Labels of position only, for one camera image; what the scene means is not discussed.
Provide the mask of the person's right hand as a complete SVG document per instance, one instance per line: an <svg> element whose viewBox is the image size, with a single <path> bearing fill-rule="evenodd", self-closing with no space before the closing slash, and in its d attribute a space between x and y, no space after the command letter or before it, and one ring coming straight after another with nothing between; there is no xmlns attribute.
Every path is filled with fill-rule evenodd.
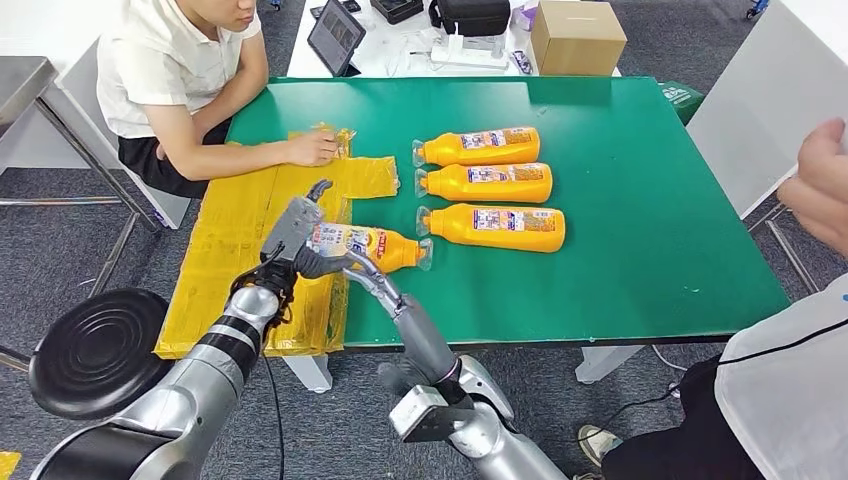
<svg viewBox="0 0 848 480"><path fill-rule="evenodd" d="M319 167L333 161L338 151L334 132L315 130L295 136L285 142L285 164Z"/></svg>

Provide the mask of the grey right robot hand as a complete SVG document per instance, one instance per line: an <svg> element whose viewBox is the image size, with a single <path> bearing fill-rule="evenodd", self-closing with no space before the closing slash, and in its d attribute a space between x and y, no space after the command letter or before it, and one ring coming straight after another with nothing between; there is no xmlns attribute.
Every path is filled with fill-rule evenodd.
<svg viewBox="0 0 848 480"><path fill-rule="evenodd" d="M395 325L404 346L404 358L378 367L378 376L392 393L404 396L414 386L430 386L450 404L463 401L458 378L460 361L420 303L405 294L367 256L350 251L346 257L358 268L345 276L374 296Z"/></svg>

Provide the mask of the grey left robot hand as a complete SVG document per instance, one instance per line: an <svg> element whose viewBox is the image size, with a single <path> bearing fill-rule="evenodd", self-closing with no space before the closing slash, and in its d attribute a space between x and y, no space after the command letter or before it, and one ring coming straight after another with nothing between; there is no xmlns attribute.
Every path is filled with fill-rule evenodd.
<svg viewBox="0 0 848 480"><path fill-rule="evenodd" d="M300 275L317 279L354 265L345 254L324 256L307 245L324 217L318 205L323 193L333 186L328 179L314 184L305 196L294 197L272 227L260 251L260 275Z"/></svg>

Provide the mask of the person's hand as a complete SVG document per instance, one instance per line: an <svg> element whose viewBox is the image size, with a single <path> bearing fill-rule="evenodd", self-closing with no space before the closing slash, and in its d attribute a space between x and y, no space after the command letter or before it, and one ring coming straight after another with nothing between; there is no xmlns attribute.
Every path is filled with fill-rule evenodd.
<svg viewBox="0 0 848 480"><path fill-rule="evenodd" d="M830 119L810 132L797 156L797 172L777 189L800 225L842 255L847 254L846 122Z"/></svg>

